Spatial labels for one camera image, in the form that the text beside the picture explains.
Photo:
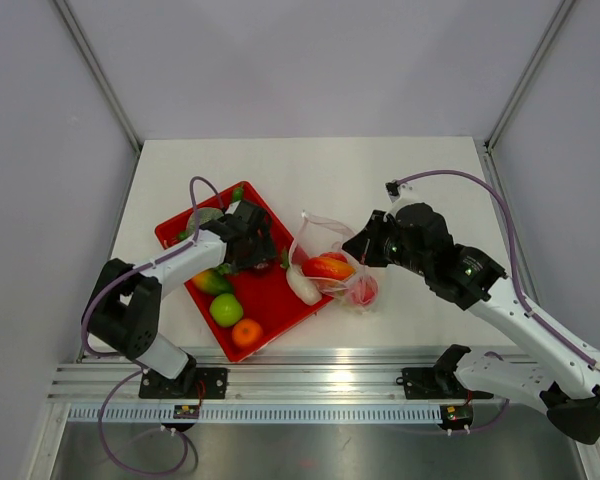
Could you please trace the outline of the clear zip top bag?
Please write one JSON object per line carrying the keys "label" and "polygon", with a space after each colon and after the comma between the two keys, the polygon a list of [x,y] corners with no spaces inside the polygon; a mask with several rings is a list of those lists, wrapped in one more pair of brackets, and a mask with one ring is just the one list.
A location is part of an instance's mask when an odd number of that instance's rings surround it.
{"label": "clear zip top bag", "polygon": [[286,280],[293,293],[313,306],[329,297],[358,311],[371,308],[377,280],[343,249],[354,232],[347,225],[306,211],[288,252]]}

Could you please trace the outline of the red tomato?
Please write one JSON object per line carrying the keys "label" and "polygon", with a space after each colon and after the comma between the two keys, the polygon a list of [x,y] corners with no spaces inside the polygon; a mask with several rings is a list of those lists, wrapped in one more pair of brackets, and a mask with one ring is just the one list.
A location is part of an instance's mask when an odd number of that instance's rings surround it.
{"label": "red tomato", "polygon": [[322,258],[330,258],[333,260],[337,260],[343,263],[347,263],[348,260],[346,258],[346,256],[340,252],[324,252],[321,254]]}

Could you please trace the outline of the red orange mango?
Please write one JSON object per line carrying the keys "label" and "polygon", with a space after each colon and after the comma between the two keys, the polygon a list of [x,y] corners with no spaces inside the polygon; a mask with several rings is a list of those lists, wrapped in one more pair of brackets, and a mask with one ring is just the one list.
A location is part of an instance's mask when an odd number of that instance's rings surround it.
{"label": "red orange mango", "polygon": [[349,279],[356,272],[356,269],[349,262],[343,263],[321,256],[305,261],[301,270],[307,277],[339,281]]}

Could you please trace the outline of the red apple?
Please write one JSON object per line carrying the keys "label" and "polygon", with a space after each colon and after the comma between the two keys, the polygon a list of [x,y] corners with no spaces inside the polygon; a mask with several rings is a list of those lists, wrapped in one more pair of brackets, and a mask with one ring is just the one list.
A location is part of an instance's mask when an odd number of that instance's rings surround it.
{"label": "red apple", "polygon": [[378,293],[377,281],[369,275],[359,277],[349,291],[353,305],[368,307],[374,303]]}

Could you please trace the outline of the white radish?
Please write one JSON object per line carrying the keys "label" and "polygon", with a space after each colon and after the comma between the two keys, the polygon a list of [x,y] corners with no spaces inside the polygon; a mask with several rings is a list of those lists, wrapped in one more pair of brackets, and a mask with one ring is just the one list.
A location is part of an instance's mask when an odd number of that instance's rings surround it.
{"label": "white radish", "polygon": [[288,249],[280,253],[281,267],[285,270],[286,281],[292,292],[306,305],[312,306],[322,299],[322,294],[314,283],[291,264]]}

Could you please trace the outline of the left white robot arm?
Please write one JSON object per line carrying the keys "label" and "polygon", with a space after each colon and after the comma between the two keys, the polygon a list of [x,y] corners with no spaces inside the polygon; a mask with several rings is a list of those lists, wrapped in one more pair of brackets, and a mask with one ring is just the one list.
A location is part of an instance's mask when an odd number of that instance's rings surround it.
{"label": "left white robot arm", "polygon": [[194,208],[191,220],[191,234],[160,257],[136,266],[108,261],[81,322],[84,347],[93,335],[140,366],[152,398],[185,398],[202,387],[196,360],[158,332],[162,300],[205,270],[226,265],[241,272],[277,256],[272,217],[253,202]]}

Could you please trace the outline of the green apple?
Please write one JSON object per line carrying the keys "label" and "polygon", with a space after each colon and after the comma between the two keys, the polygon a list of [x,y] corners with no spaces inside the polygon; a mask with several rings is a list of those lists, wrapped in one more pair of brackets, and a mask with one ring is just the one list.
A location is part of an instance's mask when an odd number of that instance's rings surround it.
{"label": "green apple", "polygon": [[223,293],[211,302],[209,313],[217,325],[228,328],[243,318],[244,310],[233,294]]}

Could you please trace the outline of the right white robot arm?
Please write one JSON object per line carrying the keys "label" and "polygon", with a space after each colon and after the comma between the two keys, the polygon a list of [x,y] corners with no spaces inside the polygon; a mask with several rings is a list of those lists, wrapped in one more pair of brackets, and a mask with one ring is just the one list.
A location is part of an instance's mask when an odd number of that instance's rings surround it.
{"label": "right white robot arm", "polygon": [[530,302],[505,269],[483,251],[456,243],[429,205],[374,211],[343,249],[365,266],[396,265],[421,276],[436,296],[495,327],[538,365],[510,364],[453,344],[432,368],[440,393],[491,393],[544,414],[577,442],[593,445],[600,438],[600,352],[571,351],[576,338],[557,321],[529,312]]}

